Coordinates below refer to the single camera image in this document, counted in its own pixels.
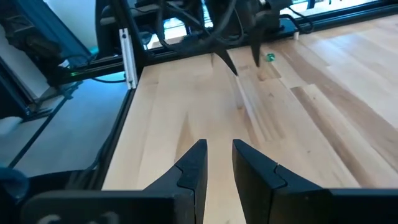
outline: wire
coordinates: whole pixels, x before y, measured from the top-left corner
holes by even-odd
[[[177,53],[180,53],[180,54],[187,54],[187,53],[194,52],[194,51],[197,51],[197,50],[200,50],[202,48],[209,46],[215,39],[217,39],[221,35],[221,33],[224,31],[225,27],[228,25],[229,19],[231,18],[231,15],[235,10],[236,1],[237,0],[230,0],[229,6],[228,6],[226,12],[222,15],[221,21],[217,24],[217,26],[215,26],[216,27],[215,31],[212,32],[209,35],[209,37],[202,40],[196,46],[190,47],[189,49],[187,49],[186,46],[180,47],[181,44],[180,45],[178,45],[178,44],[170,45],[170,44],[166,43],[165,36],[164,36],[164,27],[163,27],[163,11],[166,9],[166,6],[165,6],[164,0],[159,0],[159,10],[157,11],[157,35],[158,35],[159,42],[164,47],[166,47],[170,50],[173,50]],[[167,2],[167,4],[169,6],[172,6],[175,8],[178,7],[176,5],[173,5],[171,2]]]
[[[131,7],[130,9],[135,10],[137,12],[141,12],[141,13],[150,13],[150,12],[156,12],[157,11],[157,9],[151,9],[151,10],[148,10],[148,11],[143,11],[143,10],[135,8],[135,7]]]
[[[224,39],[224,38],[222,38],[222,37],[218,38],[217,40],[218,40],[219,42],[221,42],[222,44],[226,44],[226,45],[238,45],[238,44],[240,44],[240,43],[243,41],[243,39],[244,39],[244,31],[243,31],[243,25],[242,25],[242,22],[241,22],[241,18],[239,18],[239,14],[238,14],[238,12],[236,11],[236,8],[234,8],[234,12],[235,12],[236,18],[238,19],[239,26],[240,26],[240,28],[241,28],[241,32],[239,33],[239,36],[238,36],[238,38],[236,38],[236,40]]]
[[[101,83],[124,83],[126,81],[126,79],[108,81],[108,80],[100,80],[99,78],[92,78],[92,80],[101,82]]]
[[[305,21],[310,25],[310,28],[309,28],[309,29],[306,29],[306,30],[303,29],[302,26],[300,26],[300,24],[298,24],[297,20],[296,20],[295,18],[293,18],[293,16],[291,16],[291,15],[284,14],[284,15],[280,15],[280,17],[281,17],[281,18],[288,18],[288,19],[290,19],[290,20],[293,22],[294,26],[298,29],[298,31],[300,31],[300,33],[303,33],[303,34],[310,34],[310,33],[312,33],[312,32],[313,32],[313,22],[312,22],[307,16],[304,16],[303,14],[301,14],[301,13],[299,13],[299,12],[293,10],[290,6],[289,6],[288,8],[289,8],[294,14],[296,14],[296,15],[300,16],[301,18],[303,18],[303,20],[305,20]]]
[[[171,11],[181,13],[183,16],[185,16],[185,19],[190,20],[190,21],[193,22],[198,28],[201,28],[201,29],[202,29],[203,31],[205,31],[208,35],[211,35],[211,34],[209,33],[208,29],[207,29],[203,24],[201,24],[196,18],[194,18],[193,16],[187,14],[183,9],[179,8],[179,7],[176,6],[174,3],[172,3],[172,2],[168,2],[168,3],[169,3],[170,6],[172,6],[172,7],[169,8]],[[240,17],[239,17],[239,14],[238,14],[236,8],[234,8],[234,13],[235,13],[236,18],[238,19],[238,22],[239,22],[240,33],[239,33],[239,35],[238,35],[237,38],[232,38],[232,40],[231,40],[231,38],[229,38],[229,39],[224,39],[224,38],[222,38],[222,37],[217,37],[216,40],[217,40],[219,43],[221,43],[221,44],[225,44],[225,45],[238,45],[238,44],[240,44],[240,43],[243,41],[243,39],[244,39],[243,25],[242,25],[241,19],[240,19]]]

